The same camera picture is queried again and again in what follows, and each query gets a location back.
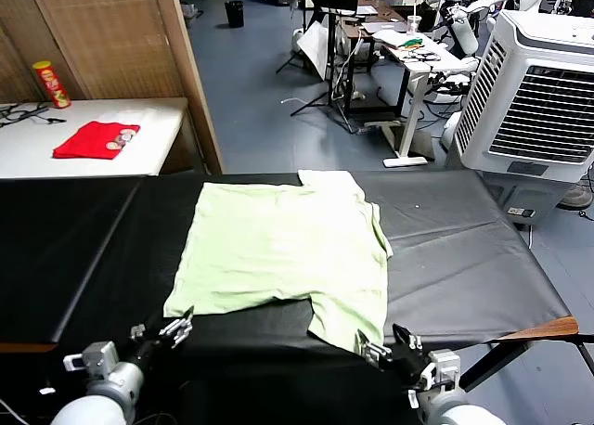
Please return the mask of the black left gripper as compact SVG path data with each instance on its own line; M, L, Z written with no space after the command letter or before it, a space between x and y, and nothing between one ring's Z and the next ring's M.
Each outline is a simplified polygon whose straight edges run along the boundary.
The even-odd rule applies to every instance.
M194 307L190 306L180 317L175 318L160 330L160 336L146 338L146 326L138 324L130 329L134 342L132 363L140 369L150 369L156 355L167 349L174 349L191 333Z

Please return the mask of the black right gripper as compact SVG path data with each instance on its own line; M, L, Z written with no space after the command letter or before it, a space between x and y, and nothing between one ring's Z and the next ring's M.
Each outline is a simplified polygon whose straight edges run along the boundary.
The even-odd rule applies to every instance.
M422 372L430 364L421 351L421 338L407 328L393 324L394 345L390 350L383 345L372 342L359 329L356 332L358 353L370 365L380 365L382 370L392 370L402 384L408 388L423 388L426 380Z

